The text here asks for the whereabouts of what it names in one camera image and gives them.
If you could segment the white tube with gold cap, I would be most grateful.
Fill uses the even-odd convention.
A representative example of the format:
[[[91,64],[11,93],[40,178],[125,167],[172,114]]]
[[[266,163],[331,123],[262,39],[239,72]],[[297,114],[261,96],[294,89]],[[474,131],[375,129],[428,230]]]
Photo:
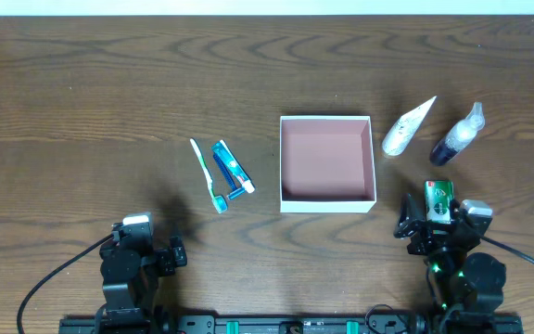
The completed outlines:
[[[384,154],[391,157],[399,156],[407,148],[436,99],[437,96],[433,96],[398,118],[382,142]]]

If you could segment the clear bottle with blue liquid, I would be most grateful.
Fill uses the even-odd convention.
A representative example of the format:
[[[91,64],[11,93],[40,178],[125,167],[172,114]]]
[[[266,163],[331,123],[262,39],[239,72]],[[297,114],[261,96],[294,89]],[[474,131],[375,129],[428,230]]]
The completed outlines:
[[[464,150],[484,127],[485,117],[481,102],[475,102],[470,113],[458,121],[432,149],[429,159],[443,166]]]

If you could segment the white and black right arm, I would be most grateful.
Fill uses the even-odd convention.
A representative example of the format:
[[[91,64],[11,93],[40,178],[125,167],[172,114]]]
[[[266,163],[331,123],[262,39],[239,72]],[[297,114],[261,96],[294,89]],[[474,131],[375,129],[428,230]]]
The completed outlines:
[[[395,238],[408,238],[407,251],[422,256],[426,282],[434,303],[449,310],[491,314],[503,303],[506,268],[495,257],[474,252],[493,219],[493,210],[481,200],[452,200],[449,221],[426,219],[414,198],[406,194],[400,205]]]

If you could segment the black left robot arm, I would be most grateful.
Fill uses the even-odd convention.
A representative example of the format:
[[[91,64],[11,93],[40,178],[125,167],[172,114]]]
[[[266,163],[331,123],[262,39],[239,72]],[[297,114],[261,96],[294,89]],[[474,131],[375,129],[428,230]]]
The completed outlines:
[[[104,328],[151,328],[157,323],[153,304],[159,279],[187,265],[183,240],[169,238],[154,247],[149,223],[116,223],[99,251],[106,299]]]

